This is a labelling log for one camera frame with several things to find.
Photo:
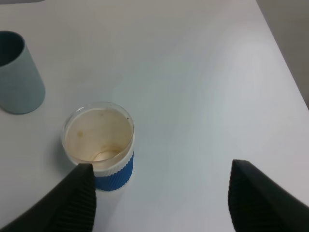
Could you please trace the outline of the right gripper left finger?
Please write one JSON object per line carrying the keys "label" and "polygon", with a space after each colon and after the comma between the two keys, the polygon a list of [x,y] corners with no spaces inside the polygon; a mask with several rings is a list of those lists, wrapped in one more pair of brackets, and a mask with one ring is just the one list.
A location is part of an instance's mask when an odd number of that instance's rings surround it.
{"label": "right gripper left finger", "polygon": [[2,232],[91,232],[97,198],[91,164],[78,164],[28,211]]}

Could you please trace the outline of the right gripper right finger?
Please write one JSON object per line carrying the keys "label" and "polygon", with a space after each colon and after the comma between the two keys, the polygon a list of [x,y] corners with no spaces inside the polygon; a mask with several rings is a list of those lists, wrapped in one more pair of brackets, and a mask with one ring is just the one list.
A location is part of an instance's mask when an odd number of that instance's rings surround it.
{"label": "right gripper right finger", "polygon": [[246,160],[232,161],[228,209],[237,232],[307,232],[309,208]]}

